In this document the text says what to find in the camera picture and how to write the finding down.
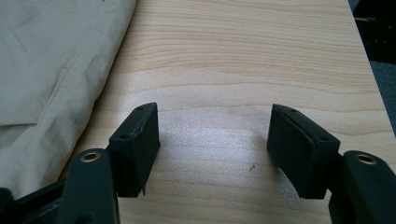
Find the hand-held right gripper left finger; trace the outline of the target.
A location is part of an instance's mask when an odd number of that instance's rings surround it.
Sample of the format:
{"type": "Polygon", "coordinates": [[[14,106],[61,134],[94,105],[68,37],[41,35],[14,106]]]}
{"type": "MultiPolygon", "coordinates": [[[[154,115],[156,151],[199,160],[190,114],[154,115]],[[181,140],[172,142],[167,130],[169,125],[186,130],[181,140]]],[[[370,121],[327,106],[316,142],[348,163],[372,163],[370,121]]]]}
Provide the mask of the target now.
{"type": "Polygon", "coordinates": [[[160,147],[157,104],[138,106],[111,135],[106,148],[119,197],[136,198],[146,193],[160,147]]]}

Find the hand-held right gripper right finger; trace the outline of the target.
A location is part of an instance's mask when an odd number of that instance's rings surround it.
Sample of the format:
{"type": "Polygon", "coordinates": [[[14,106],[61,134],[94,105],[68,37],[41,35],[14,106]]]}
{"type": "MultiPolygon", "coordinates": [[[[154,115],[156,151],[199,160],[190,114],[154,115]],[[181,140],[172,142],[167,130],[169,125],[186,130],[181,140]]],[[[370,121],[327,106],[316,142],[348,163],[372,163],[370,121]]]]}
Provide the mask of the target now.
{"type": "Polygon", "coordinates": [[[323,199],[340,141],[297,109],[273,105],[267,150],[305,199],[323,199]]]}

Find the beige shorts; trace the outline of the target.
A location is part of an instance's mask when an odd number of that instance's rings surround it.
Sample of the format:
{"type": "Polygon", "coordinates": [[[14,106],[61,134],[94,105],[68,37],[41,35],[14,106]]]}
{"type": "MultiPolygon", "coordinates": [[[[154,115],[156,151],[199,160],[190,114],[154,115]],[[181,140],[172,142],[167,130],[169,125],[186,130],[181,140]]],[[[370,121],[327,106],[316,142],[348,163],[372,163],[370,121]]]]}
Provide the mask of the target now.
{"type": "Polygon", "coordinates": [[[137,0],[0,0],[0,188],[55,182],[83,133],[137,0]]]}

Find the black stand base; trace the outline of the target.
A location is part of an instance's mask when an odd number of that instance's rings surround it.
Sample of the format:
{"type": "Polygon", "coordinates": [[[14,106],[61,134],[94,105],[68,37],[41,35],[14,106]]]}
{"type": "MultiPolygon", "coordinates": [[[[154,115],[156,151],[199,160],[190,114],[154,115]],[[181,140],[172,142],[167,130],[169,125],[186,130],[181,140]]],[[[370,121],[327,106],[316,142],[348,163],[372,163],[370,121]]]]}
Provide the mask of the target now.
{"type": "Polygon", "coordinates": [[[396,0],[360,0],[353,16],[369,60],[396,64],[396,0]]]}

